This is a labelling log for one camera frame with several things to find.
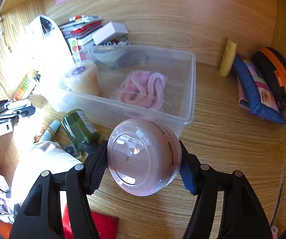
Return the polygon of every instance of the pink cable in plastic bag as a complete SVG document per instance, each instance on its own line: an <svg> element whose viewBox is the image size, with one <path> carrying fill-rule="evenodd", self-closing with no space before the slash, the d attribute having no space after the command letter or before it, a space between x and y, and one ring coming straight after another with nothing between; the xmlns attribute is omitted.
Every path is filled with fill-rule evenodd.
<svg viewBox="0 0 286 239"><path fill-rule="evenodd" d="M162 111L167 77L159 72L133 71L116 93L117 100Z"/></svg>

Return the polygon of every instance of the pink bottle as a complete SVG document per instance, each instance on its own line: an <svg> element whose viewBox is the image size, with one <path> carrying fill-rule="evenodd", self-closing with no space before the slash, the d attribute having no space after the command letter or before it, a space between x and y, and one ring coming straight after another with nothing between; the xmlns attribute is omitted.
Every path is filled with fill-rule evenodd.
<svg viewBox="0 0 286 239"><path fill-rule="evenodd" d="M128 119L113 130L107 160L122 189L136 196L148 196L175 178L182 150L169 128L155 121Z"/></svg>

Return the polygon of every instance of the red fabric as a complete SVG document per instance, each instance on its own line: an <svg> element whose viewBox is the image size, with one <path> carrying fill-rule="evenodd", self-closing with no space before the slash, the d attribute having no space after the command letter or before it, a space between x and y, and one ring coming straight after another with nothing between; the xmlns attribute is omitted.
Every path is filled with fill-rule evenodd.
<svg viewBox="0 0 286 239"><path fill-rule="evenodd" d="M91 213L96 229L98 230L98 233L100 235L100 238L116 239L117 225L119 219L117 217L105 216L95 212ZM64 236L66 237L66 239L74 239L70 225L70 218L68 216L67 204L64 209L62 221L63 221Z"/></svg>

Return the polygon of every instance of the plastic storage container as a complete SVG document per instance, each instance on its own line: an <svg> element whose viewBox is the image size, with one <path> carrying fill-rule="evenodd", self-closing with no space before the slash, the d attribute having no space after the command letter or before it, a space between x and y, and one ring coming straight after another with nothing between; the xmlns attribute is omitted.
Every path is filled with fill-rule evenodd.
<svg viewBox="0 0 286 239"><path fill-rule="evenodd" d="M98 67L100 96L71 91L63 82L64 74L73 66L61 66L62 72L51 71L41 77L42 95L56 110L69 112L82 109L92 123L115 128L126 119L155 120L169 127L177 137L194 118L196 61L195 54L175 49L150 46L89 47L80 51L82 58ZM111 100L132 70L159 72L168 79L164 89L164 111L153 111Z"/></svg>

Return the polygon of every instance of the white bottle label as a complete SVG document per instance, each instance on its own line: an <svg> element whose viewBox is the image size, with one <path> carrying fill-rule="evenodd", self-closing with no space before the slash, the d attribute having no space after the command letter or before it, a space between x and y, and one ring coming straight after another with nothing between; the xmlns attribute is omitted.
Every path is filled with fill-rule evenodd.
<svg viewBox="0 0 286 239"><path fill-rule="evenodd" d="M81 120L83 120L83 123L85 124L85 126L87 127L87 129L91 133L97 132L97 130L95 129L93 124L89 121L89 119L87 118L87 116L85 115L85 113L83 111L76 111L76 112L78 113L78 115L80 116Z"/></svg>

